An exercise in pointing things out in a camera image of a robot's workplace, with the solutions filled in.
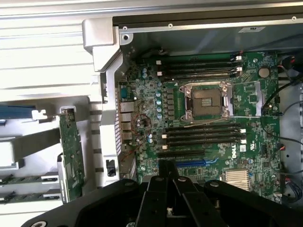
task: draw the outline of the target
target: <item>cpu socket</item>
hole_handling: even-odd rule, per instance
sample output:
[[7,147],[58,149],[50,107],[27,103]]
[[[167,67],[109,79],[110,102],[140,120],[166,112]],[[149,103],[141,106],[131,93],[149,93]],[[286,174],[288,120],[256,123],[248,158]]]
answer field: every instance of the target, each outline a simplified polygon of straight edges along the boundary
[[204,121],[204,116],[233,116],[232,85],[227,82],[190,83],[179,88],[185,96],[185,122]]

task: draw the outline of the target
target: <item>screw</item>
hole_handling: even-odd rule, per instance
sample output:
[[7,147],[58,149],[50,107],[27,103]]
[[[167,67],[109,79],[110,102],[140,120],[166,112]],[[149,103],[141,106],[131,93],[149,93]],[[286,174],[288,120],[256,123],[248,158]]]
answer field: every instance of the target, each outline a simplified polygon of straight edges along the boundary
[[186,181],[186,178],[185,178],[185,177],[179,177],[179,178],[178,178],[178,181],[185,182],[185,181]]
[[211,182],[211,183],[210,183],[210,186],[219,187],[219,184],[218,184],[217,182]]
[[45,227],[47,223],[45,221],[38,221],[35,224],[33,224],[31,227]]
[[132,186],[134,183],[133,182],[127,182],[125,183],[125,186]]

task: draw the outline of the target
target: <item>sticker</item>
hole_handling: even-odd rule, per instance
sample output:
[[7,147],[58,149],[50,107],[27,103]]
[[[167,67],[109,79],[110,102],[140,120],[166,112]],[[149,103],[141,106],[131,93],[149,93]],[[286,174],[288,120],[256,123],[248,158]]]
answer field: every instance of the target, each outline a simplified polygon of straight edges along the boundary
[[251,143],[250,144],[250,150],[255,150],[255,144],[254,143]]
[[232,145],[232,158],[237,158],[236,145]]
[[246,32],[260,32],[264,29],[265,27],[244,27],[242,28],[239,33],[246,33]]
[[240,152],[246,152],[246,145],[240,145]]
[[71,164],[67,164],[66,165],[66,174],[68,177],[71,177],[72,173],[71,173]]

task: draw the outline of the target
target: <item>pcie slot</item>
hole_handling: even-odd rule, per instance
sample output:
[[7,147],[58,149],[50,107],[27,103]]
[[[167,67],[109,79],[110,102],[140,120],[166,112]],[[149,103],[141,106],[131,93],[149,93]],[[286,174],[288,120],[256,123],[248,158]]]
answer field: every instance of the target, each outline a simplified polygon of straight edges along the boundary
[[179,151],[165,151],[157,153],[159,158],[162,157],[179,157],[179,156],[196,156],[204,155],[205,150],[179,150]]
[[177,167],[206,166],[206,161],[202,159],[202,160],[176,162],[176,166]]
[[177,136],[177,135],[191,135],[191,134],[221,134],[225,132],[239,132],[239,127],[232,127],[229,129],[196,129],[196,130],[188,130],[188,131],[168,131],[163,135]]
[[229,137],[222,140],[219,139],[208,139],[208,140],[187,140],[187,141],[173,141],[167,142],[168,146],[178,147],[184,145],[197,145],[197,144],[219,144],[219,143],[233,143],[240,142],[242,137]]
[[238,132],[231,132],[229,134],[210,134],[210,135],[190,135],[190,136],[176,136],[176,137],[168,137],[166,139],[167,142],[173,141],[189,141],[189,140],[198,140],[198,139],[216,139],[216,138],[229,138],[229,137],[240,137],[241,134]]
[[193,125],[188,128],[184,127],[174,127],[174,128],[166,128],[165,131],[186,131],[186,130],[193,130],[193,129],[204,129],[204,128],[229,128],[229,127],[241,127],[239,123],[225,123],[225,124],[204,124],[204,125]]

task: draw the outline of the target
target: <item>black ram slot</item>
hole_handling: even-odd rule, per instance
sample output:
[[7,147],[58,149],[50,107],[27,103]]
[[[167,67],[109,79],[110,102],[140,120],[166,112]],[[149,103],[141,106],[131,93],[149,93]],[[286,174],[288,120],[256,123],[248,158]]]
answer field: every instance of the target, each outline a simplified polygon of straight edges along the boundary
[[204,155],[205,150],[181,150],[181,151],[164,151],[157,153],[159,158],[161,157],[177,157],[177,156],[195,156]]
[[176,137],[168,137],[166,141],[171,142],[171,141],[198,140],[198,139],[222,139],[228,137],[241,137],[241,134],[238,132],[231,132],[229,134],[176,136]]
[[163,62],[162,65],[159,66],[161,69],[177,69],[184,67],[201,67],[201,66],[211,66],[213,68],[217,68],[220,66],[230,66],[239,64],[236,61],[231,61],[230,59],[226,60],[214,60],[214,61],[190,61],[190,62]]
[[173,70],[164,70],[162,71],[163,76],[169,75],[184,75],[184,74],[197,74],[197,73],[225,73],[225,72],[233,72],[235,70],[234,67],[224,67],[224,68],[187,68],[187,69],[173,69]]
[[233,73],[198,73],[198,74],[184,74],[184,75],[173,75],[173,76],[164,76],[159,77],[161,81],[180,81],[180,80],[191,80],[191,79],[225,79],[225,78],[231,78],[234,77],[235,74]]
[[165,128],[166,132],[169,131],[188,131],[188,130],[195,130],[195,129],[207,129],[207,128],[231,128],[231,127],[241,127],[240,123],[223,123],[223,124],[203,124],[203,125],[191,125],[190,127],[171,127]]
[[192,135],[192,134],[221,134],[226,132],[239,132],[239,128],[233,127],[229,129],[196,129],[190,131],[169,131],[167,136]]
[[219,143],[234,143],[239,142],[241,138],[232,137],[222,140],[190,140],[190,141],[178,141],[178,142],[168,142],[167,145],[171,147],[179,147],[184,145],[198,145],[198,144],[219,144]]

